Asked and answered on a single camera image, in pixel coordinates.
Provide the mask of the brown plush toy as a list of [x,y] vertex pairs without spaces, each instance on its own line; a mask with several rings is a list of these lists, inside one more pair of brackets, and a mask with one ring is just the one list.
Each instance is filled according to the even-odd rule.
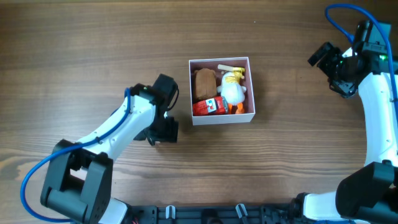
[[203,68],[194,71],[193,98],[195,101],[207,100],[217,95],[215,71]]

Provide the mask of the red toy fire truck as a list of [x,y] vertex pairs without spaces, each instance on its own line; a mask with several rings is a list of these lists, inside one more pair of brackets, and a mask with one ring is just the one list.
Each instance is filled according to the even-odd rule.
[[194,116],[221,115],[228,113],[228,104],[223,96],[216,96],[193,104]]

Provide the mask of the white plush duck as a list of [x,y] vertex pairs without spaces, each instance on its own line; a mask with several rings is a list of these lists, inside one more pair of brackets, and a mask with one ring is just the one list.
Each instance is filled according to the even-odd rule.
[[240,84],[241,79],[245,79],[241,72],[225,72],[221,79],[221,85],[217,87],[217,92],[225,98],[228,104],[229,114],[232,113],[234,106],[237,107],[236,114],[245,112],[243,102],[247,88]]

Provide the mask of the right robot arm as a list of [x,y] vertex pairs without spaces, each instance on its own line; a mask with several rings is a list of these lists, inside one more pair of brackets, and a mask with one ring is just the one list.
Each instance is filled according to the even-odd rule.
[[379,28],[391,25],[361,21],[352,47],[341,51],[325,42],[309,59],[327,77],[329,88],[343,98],[358,94],[366,123],[363,168],[343,179],[334,192],[297,195],[289,222],[397,223],[397,100],[389,74],[387,44]]

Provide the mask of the yellow rattle drum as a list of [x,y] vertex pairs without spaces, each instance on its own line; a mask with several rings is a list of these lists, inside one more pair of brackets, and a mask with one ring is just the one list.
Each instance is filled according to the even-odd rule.
[[242,67],[232,67],[228,65],[218,64],[218,69],[226,72],[232,72],[234,75],[237,75],[239,78],[244,79],[245,69]]

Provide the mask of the pink cardboard box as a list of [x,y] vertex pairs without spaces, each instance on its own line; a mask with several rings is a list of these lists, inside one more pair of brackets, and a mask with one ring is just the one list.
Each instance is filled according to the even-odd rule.
[[211,58],[211,59],[196,59],[189,61],[190,70],[190,90],[191,90],[191,104],[198,103],[193,98],[193,84],[194,84],[194,71],[203,68],[209,68],[215,71],[216,86],[221,85],[221,79],[226,71],[218,69],[218,64],[228,65],[232,67],[242,67],[246,71],[244,73],[245,79],[241,79],[240,84],[247,88],[245,92],[245,101],[243,102],[245,112],[243,114],[236,114],[236,106],[233,107],[232,113],[221,115],[209,116],[194,116],[192,109],[192,123],[194,126],[207,125],[207,124],[228,124],[228,123],[248,123],[256,114],[254,93],[252,89],[251,69],[248,57],[230,57],[230,58]]

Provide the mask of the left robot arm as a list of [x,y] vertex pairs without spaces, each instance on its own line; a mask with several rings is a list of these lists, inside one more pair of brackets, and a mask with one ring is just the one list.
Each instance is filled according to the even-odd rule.
[[132,223],[130,206],[111,197],[113,164],[132,141],[177,141],[178,122],[167,116],[177,95],[175,80],[161,74],[152,86],[128,88],[122,105],[91,134],[58,142],[41,204],[72,223]]

